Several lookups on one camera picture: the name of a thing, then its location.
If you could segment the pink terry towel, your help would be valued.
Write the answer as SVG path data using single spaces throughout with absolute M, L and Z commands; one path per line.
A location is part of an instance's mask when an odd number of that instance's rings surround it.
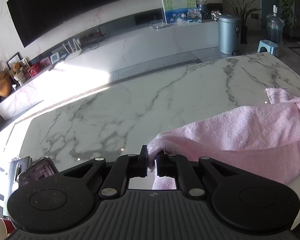
M 266 88 L 269 104 L 241 106 L 157 135 L 147 146 L 190 161 L 207 156 L 253 174 L 289 184 L 300 175 L 300 98 Z

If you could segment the smartphone with lit screen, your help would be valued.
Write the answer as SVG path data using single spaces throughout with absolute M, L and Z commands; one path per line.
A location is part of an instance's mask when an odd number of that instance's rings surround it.
M 58 173 L 57 168 L 49 157 L 41 157 L 32 163 L 17 177 L 19 187 L 50 177 Z

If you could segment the red cup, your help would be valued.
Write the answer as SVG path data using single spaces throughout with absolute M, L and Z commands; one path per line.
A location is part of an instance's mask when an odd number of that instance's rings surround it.
M 0 218 L 0 240 L 5 240 L 14 231 L 15 227 L 10 220 Z

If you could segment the white marble tv console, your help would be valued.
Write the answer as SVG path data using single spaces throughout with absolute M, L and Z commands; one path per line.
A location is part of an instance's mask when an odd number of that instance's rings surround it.
M 55 103 L 97 87 L 174 64 L 200 58 L 195 51 L 217 55 L 218 22 L 184 23 L 154 30 L 144 27 L 116 35 L 98 48 L 42 71 L 0 103 L 8 120 L 46 101 Z

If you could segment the white wifi router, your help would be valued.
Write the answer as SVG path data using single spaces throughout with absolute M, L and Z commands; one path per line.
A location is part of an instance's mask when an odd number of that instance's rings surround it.
M 63 47 L 67 52 L 65 61 L 69 61 L 70 59 L 73 59 L 82 53 L 82 48 L 75 38 L 73 38 L 71 42 L 64 42 Z

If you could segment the white desk clock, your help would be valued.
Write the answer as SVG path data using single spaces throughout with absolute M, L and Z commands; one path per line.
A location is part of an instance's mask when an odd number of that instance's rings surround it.
M 56 52 L 56 53 L 54 53 L 50 56 L 50 61 L 51 61 L 52 64 L 58 62 L 59 60 L 60 60 L 59 52 Z

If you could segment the red gift box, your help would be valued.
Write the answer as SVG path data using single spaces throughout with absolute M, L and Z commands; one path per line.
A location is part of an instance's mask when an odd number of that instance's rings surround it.
M 34 78 L 36 75 L 38 75 L 41 71 L 41 68 L 39 66 L 39 64 L 35 63 L 32 66 L 30 66 L 27 70 L 29 76 L 31 78 Z

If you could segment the grey metal trash bin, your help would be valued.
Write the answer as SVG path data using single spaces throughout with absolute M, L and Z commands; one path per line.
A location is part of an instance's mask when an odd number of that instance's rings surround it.
M 241 18 L 234 15 L 218 16 L 218 49 L 226 55 L 235 55 L 241 44 Z

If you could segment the light blue plastic stool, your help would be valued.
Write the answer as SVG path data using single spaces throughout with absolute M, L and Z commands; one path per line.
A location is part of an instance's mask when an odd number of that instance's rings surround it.
M 261 40 L 258 44 L 257 52 L 268 52 L 275 57 L 279 57 L 279 46 L 270 40 Z

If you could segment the teddy bear toy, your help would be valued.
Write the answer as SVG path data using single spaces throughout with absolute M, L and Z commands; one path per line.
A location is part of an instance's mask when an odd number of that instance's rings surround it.
M 19 62 L 16 62 L 13 65 L 12 69 L 14 72 L 13 78 L 19 83 L 20 86 L 23 86 L 26 82 L 26 74 L 24 72 L 24 67 Z

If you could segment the tall green potted plant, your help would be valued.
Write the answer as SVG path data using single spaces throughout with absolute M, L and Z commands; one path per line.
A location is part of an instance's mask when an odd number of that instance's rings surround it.
M 248 27 L 247 27 L 247 19 L 250 14 L 258 12 L 261 8 L 254 7 L 253 3 L 258 0 L 225 0 L 228 5 L 230 5 L 235 16 L 241 19 L 241 44 L 247 44 L 247 35 L 248 35 Z

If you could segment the clear water jug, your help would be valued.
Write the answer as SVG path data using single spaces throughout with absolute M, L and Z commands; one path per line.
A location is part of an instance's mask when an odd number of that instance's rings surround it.
M 276 44 L 282 44 L 284 21 L 278 16 L 277 6 L 273 5 L 273 12 L 266 17 L 266 30 L 268 40 Z

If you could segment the black picture frame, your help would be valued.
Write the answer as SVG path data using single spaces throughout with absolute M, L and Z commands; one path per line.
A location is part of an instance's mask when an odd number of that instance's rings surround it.
M 11 73 L 14 64 L 20 62 L 21 59 L 22 59 L 21 54 L 17 52 L 6 61 L 7 71 L 9 72 L 9 74 Z

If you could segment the black wall television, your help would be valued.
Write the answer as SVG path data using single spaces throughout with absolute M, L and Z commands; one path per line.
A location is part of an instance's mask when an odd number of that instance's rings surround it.
M 82 13 L 119 0 L 8 0 L 11 19 L 24 47 Z

